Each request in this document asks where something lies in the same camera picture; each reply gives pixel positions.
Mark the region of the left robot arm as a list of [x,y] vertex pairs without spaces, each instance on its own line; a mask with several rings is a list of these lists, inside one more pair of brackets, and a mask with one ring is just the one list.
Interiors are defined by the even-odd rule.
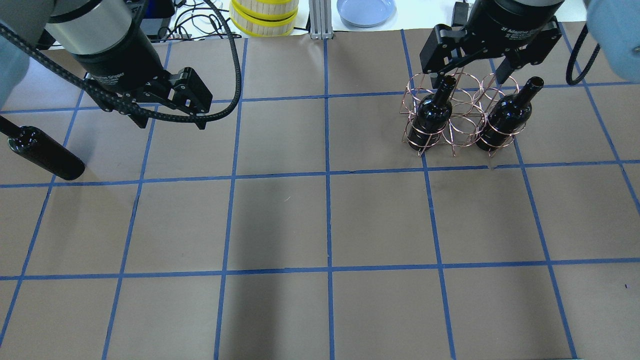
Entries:
[[[43,34],[50,34],[87,76],[71,73],[39,50]],[[155,119],[203,130],[229,113],[210,113],[213,95],[194,69],[172,74],[163,67],[123,0],[3,0],[2,104],[31,60],[85,91],[103,111],[119,112],[140,128]]]

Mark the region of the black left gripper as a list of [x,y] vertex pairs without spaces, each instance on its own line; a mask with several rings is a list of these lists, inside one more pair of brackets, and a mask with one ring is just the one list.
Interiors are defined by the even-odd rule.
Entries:
[[189,116],[210,111],[213,94],[197,71],[189,66],[176,74],[166,71],[143,32],[130,32],[106,51],[76,54],[75,59],[89,73],[87,85],[96,91],[87,94],[98,107],[127,116],[140,129],[146,129],[150,118],[141,113],[133,98],[153,100]]

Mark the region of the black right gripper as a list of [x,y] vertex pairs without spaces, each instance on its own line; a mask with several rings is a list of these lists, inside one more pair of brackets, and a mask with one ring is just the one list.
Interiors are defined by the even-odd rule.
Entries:
[[514,71],[539,65],[551,53],[562,36],[553,17],[562,4],[562,0],[476,0],[464,27],[435,25],[419,54],[422,72],[443,76],[489,50],[512,49],[494,73],[496,84],[502,85]]

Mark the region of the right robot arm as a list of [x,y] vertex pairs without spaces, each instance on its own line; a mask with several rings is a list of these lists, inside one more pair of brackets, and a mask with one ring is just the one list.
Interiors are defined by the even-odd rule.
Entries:
[[[586,0],[586,30],[620,78],[639,81],[639,2]],[[422,72],[437,88],[447,73],[476,60],[498,59],[497,84],[526,65],[541,64],[561,37],[555,16],[560,0],[476,0],[462,2],[451,26],[435,25],[420,51]]]

